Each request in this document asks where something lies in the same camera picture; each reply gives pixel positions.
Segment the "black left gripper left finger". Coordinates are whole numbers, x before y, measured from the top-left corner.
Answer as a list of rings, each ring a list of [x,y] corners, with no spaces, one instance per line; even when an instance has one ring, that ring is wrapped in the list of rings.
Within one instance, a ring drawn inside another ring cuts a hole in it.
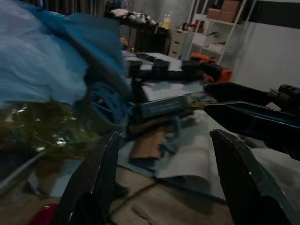
[[[104,225],[116,183],[120,134],[102,137],[92,155],[72,174],[61,197],[59,225]]]

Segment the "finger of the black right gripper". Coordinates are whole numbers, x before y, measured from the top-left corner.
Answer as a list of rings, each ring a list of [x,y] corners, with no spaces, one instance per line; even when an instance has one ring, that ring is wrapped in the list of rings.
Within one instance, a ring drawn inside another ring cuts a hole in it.
[[[209,104],[203,110],[225,129],[300,159],[299,116],[242,101]]]
[[[246,102],[254,105],[267,105],[273,102],[279,94],[276,90],[265,92],[233,82],[206,84],[203,89],[218,103]]]

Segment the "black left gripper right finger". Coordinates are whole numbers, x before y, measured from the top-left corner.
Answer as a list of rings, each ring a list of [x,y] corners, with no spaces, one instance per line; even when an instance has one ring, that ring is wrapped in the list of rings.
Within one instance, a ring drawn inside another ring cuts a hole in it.
[[[300,216],[250,148],[220,129],[210,132],[217,170],[236,225],[298,225]]]

